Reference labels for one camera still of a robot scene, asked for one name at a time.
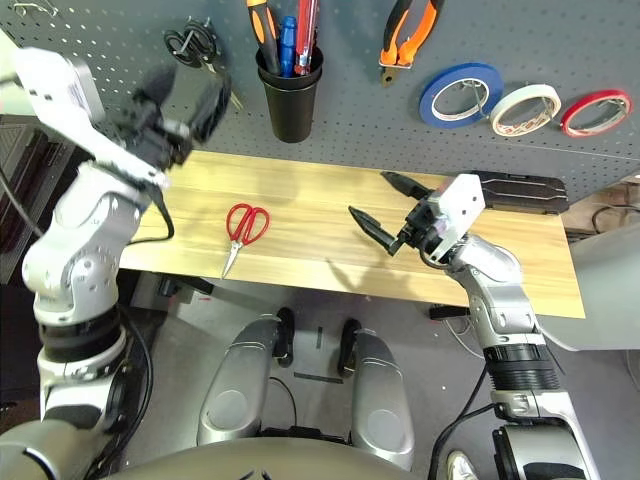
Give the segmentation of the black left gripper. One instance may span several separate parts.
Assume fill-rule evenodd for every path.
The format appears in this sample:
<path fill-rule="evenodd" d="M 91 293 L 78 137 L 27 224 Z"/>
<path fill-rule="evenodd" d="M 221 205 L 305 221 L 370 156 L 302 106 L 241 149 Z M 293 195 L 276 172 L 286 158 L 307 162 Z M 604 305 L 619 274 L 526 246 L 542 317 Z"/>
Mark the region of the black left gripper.
<path fill-rule="evenodd" d="M 205 144 L 224 117 L 231 98 L 228 76 L 209 83 L 200 95 L 190 128 L 183 122 L 162 119 L 161 107 L 173 90 L 176 67 L 154 67 L 133 94 L 135 123 L 155 123 L 124 136 L 126 150 L 157 170 L 183 164 L 193 149 L 193 140 Z"/>

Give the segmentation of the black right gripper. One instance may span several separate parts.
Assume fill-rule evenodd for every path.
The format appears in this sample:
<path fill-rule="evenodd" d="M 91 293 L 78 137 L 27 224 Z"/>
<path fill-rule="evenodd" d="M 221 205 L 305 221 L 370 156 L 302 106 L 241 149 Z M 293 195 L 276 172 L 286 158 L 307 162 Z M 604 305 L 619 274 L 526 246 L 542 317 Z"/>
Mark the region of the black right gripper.
<path fill-rule="evenodd" d="M 390 256 L 395 255 L 402 245 L 409 245 L 424 254 L 432 255 L 442 241 L 435 226 L 436 217 L 426 199 L 433 190 L 397 172 L 382 171 L 381 176 L 398 192 L 419 200 L 406 216 L 405 225 L 397 237 L 386 232 L 381 224 L 366 212 L 349 206 L 349 213 L 363 232 L 381 245 Z"/>

